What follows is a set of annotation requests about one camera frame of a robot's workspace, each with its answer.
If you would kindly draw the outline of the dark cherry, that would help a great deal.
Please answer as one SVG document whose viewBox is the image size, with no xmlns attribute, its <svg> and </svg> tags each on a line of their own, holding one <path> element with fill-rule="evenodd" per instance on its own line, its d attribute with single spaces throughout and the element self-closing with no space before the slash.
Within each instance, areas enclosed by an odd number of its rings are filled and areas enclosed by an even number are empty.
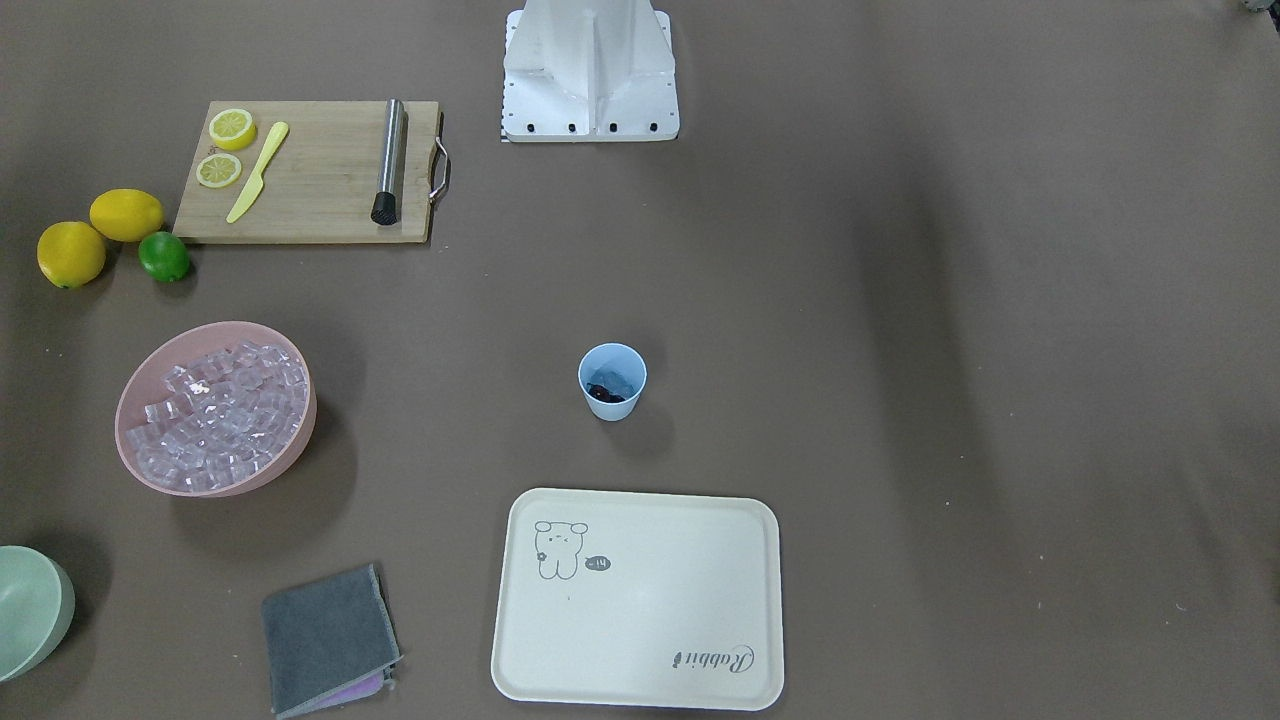
<svg viewBox="0 0 1280 720">
<path fill-rule="evenodd" d="M 602 404 L 623 404 L 627 398 L 623 395 L 618 395 L 611 391 L 604 384 L 590 383 L 585 387 L 588 396 Z"/>
</svg>

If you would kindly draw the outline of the light blue cup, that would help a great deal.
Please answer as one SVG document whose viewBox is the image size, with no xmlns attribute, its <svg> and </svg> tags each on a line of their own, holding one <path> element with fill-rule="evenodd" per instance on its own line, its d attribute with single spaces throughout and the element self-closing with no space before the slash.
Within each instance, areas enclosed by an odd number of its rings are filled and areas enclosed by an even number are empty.
<svg viewBox="0 0 1280 720">
<path fill-rule="evenodd" d="M 635 348 L 609 342 L 582 356 L 577 379 L 591 413 L 604 421 L 620 421 L 637 404 L 646 386 L 648 368 Z"/>
</svg>

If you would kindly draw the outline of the pink bowl of ice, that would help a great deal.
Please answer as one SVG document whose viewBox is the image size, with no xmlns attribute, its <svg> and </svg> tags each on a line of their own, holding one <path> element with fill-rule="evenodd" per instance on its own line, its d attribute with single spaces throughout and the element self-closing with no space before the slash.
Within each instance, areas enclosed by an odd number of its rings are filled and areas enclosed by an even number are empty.
<svg viewBox="0 0 1280 720">
<path fill-rule="evenodd" d="M 243 495 L 288 470 L 314 432 L 317 397 L 300 348 L 252 322 L 216 322 L 154 350 L 114 418 L 127 471 L 178 497 Z"/>
</svg>

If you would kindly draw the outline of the cream serving tray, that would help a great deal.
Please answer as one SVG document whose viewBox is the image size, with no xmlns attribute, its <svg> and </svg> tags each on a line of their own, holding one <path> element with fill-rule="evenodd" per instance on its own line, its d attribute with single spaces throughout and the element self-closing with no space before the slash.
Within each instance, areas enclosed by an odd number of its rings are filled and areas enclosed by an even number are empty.
<svg viewBox="0 0 1280 720">
<path fill-rule="evenodd" d="M 521 493 L 490 674 L 525 702 L 771 707 L 785 689 L 774 512 L 755 498 Z"/>
</svg>

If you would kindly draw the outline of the wooden cutting board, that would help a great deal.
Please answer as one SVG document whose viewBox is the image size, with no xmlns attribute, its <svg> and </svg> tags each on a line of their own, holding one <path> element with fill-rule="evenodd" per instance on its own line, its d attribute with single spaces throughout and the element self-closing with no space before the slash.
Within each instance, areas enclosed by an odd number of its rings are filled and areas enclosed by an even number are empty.
<svg viewBox="0 0 1280 720">
<path fill-rule="evenodd" d="M 211 101 L 207 117 L 228 108 L 253 115 L 257 136 L 236 152 L 250 173 L 271 126 L 291 132 L 264 173 L 264 191 L 237 222 L 227 214 L 244 186 L 211 190 L 189 169 L 174 232 L 192 243 L 424 243 L 433 204 L 448 186 L 448 163 L 439 159 L 442 106 L 404 102 L 404 163 L 399 220 L 379 225 L 371 217 L 385 137 L 385 101 Z"/>
</svg>

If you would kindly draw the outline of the yellow plastic knife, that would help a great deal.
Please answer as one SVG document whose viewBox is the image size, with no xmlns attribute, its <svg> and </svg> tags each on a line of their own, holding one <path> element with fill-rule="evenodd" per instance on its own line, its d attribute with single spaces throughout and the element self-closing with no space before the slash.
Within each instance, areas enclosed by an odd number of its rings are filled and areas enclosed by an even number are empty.
<svg viewBox="0 0 1280 720">
<path fill-rule="evenodd" d="M 244 187 L 227 214 L 225 222 L 228 224 L 237 223 L 257 201 L 265 188 L 265 172 L 280 146 L 285 142 L 291 127 L 287 122 L 279 120 L 271 126 L 257 160 L 244 182 Z"/>
</svg>

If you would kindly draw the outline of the lemon half slice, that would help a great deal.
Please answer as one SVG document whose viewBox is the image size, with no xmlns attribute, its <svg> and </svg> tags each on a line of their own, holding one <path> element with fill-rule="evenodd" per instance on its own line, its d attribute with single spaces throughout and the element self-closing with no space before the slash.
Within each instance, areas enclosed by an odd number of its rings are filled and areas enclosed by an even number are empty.
<svg viewBox="0 0 1280 720">
<path fill-rule="evenodd" d="M 257 137 L 257 124 L 250 110 L 228 108 L 210 118 L 207 135 L 218 149 L 234 152 L 253 143 Z"/>
</svg>

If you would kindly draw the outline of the green lime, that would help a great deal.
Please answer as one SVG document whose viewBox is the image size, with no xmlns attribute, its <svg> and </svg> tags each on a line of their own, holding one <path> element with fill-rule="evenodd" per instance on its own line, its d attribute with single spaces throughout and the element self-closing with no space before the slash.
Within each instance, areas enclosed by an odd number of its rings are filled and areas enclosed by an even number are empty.
<svg viewBox="0 0 1280 720">
<path fill-rule="evenodd" d="M 156 282 L 184 279 L 192 268 L 184 241 L 168 231 L 156 231 L 138 242 L 137 255 L 143 270 Z"/>
</svg>

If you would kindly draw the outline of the mint green bowl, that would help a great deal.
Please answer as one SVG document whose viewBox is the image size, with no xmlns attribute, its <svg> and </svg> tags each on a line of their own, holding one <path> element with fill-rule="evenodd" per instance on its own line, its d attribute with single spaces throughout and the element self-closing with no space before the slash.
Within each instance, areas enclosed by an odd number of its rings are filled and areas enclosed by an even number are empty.
<svg viewBox="0 0 1280 720">
<path fill-rule="evenodd" d="M 41 664 L 65 637 L 74 611 L 65 569 L 37 550 L 1 547 L 1 680 Z"/>
</svg>

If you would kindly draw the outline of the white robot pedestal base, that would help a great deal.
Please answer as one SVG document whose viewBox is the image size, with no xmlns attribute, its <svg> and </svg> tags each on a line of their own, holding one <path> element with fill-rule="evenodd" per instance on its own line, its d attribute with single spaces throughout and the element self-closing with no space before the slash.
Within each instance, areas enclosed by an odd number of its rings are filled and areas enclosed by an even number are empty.
<svg viewBox="0 0 1280 720">
<path fill-rule="evenodd" d="M 649 1 L 527 1 L 504 23 L 500 137 L 630 143 L 678 137 L 671 18 Z"/>
</svg>

